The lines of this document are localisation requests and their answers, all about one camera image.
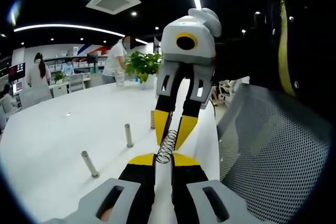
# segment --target black ceiling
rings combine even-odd
[[[59,44],[88,43],[102,45],[103,40],[112,45],[117,36],[96,31],[73,28],[38,28],[14,33],[13,29],[38,24],[73,24],[83,25],[122,34],[135,35],[140,39],[152,41],[154,35],[160,36],[163,28],[173,20],[187,15],[193,8],[193,0],[140,0],[142,3],[117,15],[110,15],[94,9],[86,8],[90,0],[21,0],[21,8],[16,26],[7,20],[7,14],[12,4],[17,0],[0,0],[0,37],[1,57],[11,54],[14,48]],[[203,7],[215,11],[222,22],[223,34],[226,37],[239,36],[243,28],[253,22],[253,13],[265,7],[265,0],[201,0]]]

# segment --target ceiling vent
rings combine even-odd
[[[86,7],[115,15],[139,4],[140,0],[91,0]]]

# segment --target metal peg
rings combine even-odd
[[[87,151],[82,151],[81,155],[86,163],[86,165],[88,166],[90,172],[91,172],[91,176],[92,178],[99,178],[99,172],[96,170],[96,168],[94,167],[90,157],[89,157],[89,153]]]
[[[132,148],[134,145],[132,143],[130,124],[128,123],[125,124],[125,132],[126,132],[127,148]]]

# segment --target white tabletop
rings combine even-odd
[[[177,130],[188,85],[184,80],[180,86],[171,129]],[[134,82],[126,82],[123,88],[108,84],[63,95],[11,116],[0,142],[0,163],[18,200],[36,221],[74,212],[81,197],[108,178],[118,178],[130,159],[157,152],[155,130],[150,129],[155,105],[154,90],[139,90]],[[131,149],[126,147],[125,123],[131,125]],[[83,150],[100,172],[98,179],[90,176],[80,155]],[[200,111],[197,126],[178,152],[198,160],[209,179],[219,179],[210,103]],[[176,223],[169,167],[156,168],[149,223]]]

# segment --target glass cup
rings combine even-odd
[[[114,78],[116,79],[117,87],[124,87],[125,85],[125,73],[118,70],[114,72]]]

